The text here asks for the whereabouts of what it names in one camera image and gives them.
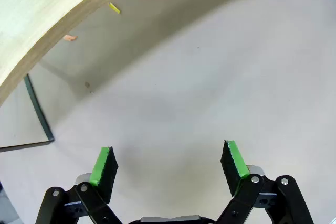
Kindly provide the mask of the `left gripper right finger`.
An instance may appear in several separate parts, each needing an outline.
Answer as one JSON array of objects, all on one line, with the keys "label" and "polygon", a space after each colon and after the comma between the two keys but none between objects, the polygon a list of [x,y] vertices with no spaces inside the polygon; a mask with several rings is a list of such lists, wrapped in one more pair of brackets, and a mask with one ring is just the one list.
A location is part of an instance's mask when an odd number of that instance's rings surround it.
[{"label": "left gripper right finger", "polygon": [[216,223],[245,223],[252,209],[262,208],[272,223],[313,223],[296,180],[270,180],[258,166],[248,166],[235,141],[224,141],[220,159],[232,195]]}]

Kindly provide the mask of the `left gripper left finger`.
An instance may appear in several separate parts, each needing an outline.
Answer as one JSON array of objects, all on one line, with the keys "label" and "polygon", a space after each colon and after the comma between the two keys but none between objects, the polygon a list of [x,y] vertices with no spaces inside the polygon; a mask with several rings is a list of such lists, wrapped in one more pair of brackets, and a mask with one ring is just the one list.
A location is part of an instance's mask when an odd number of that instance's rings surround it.
[{"label": "left gripper left finger", "polygon": [[84,216],[93,223],[121,223],[108,206],[117,170],[113,148],[101,148],[92,172],[79,176],[71,189],[46,190],[36,223],[77,223]]}]

